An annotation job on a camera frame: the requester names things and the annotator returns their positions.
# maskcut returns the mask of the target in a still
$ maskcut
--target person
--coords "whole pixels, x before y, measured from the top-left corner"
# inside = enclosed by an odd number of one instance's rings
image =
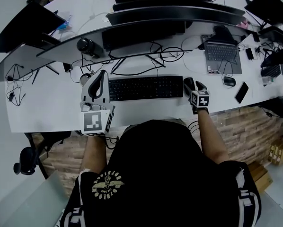
[[[254,226],[261,204],[247,165],[230,161],[208,112],[197,114],[202,150],[168,121],[130,127],[108,164],[104,139],[89,137],[61,226]]]

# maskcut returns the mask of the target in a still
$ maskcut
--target black smartphone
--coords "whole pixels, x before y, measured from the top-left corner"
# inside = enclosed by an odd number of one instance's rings
[[[247,91],[249,90],[249,87],[247,84],[244,82],[238,91],[238,93],[235,96],[236,101],[240,104],[242,100],[244,99],[245,95],[247,94]]]
[[[253,35],[253,38],[254,38],[254,41],[255,41],[255,42],[260,42],[258,33],[252,32],[252,35]]]

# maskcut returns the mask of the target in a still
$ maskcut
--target sleeve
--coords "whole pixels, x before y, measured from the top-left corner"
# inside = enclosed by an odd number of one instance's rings
[[[84,172],[81,173],[81,182],[79,181],[80,177],[77,177],[75,180],[75,185],[72,190],[71,196],[65,208],[65,211],[62,215],[60,226],[65,227],[68,224],[65,223],[66,217],[68,214],[72,213],[72,216],[76,215],[75,209],[80,209],[82,206],[80,204],[80,189],[91,191],[93,181],[98,177],[98,174],[93,172]]]
[[[239,226],[253,227],[261,213],[261,201],[256,185],[246,163],[225,161],[219,164],[224,177],[232,184],[233,194],[239,204]]]

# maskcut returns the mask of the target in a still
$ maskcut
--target white desk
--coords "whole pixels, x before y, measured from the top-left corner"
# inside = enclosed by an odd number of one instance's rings
[[[73,15],[72,30],[76,33],[88,21],[89,16],[93,15],[93,13],[97,15],[109,12],[114,3],[114,0],[55,0],[48,4],[47,8],[51,11],[70,11]],[[243,9],[246,2],[245,0],[226,0],[226,5]],[[109,22],[103,22],[103,17],[100,15],[89,21],[80,30],[79,34],[109,26]],[[64,36],[74,36],[74,33],[68,32],[63,34]],[[243,44],[250,48],[260,45],[254,42],[252,36],[245,39]],[[263,87],[260,77],[260,58],[250,61],[247,59],[245,52],[240,52],[240,60],[243,74],[234,75],[237,85],[230,89],[222,84],[221,75],[206,74],[204,52],[199,50],[186,53],[183,59],[176,62],[167,63],[166,68],[159,69],[159,74],[183,75],[184,78],[193,77],[194,80],[204,83],[212,95],[209,106],[209,112],[211,113],[258,103],[283,95],[282,75],[276,79],[274,84]],[[12,132],[71,131],[80,129],[78,115],[82,87],[79,83],[72,82],[69,73],[64,72],[60,62],[56,62],[52,66],[60,72],[59,76],[43,68],[33,85],[31,85],[32,79],[24,82],[22,93],[26,93],[26,96],[20,107],[6,102]],[[96,70],[100,66],[101,64],[95,65],[93,69]],[[112,64],[105,65],[103,68],[110,71],[112,66]],[[127,59],[117,72],[130,74],[152,67],[153,64],[146,57],[135,57]],[[157,71],[152,70],[144,73],[143,76],[156,74]],[[78,81],[81,76],[80,69],[75,68],[71,75],[75,81]],[[242,103],[238,104],[234,96],[244,81],[249,86],[249,91]],[[113,104],[116,108],[112,127],[138,124],[150,119],[188,119],[193,117],[187,97],[122,101],[113,102]]]

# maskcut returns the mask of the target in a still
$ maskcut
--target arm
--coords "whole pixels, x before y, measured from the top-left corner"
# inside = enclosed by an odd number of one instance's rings
[[[99,174],[106,165],[107,158],[104,139],[88,137],[80,169],[90,169],[91,172]]]
[[[229,160],[225,143],[207,111],[198,109],[197,114],[204,155],[217,164]]]

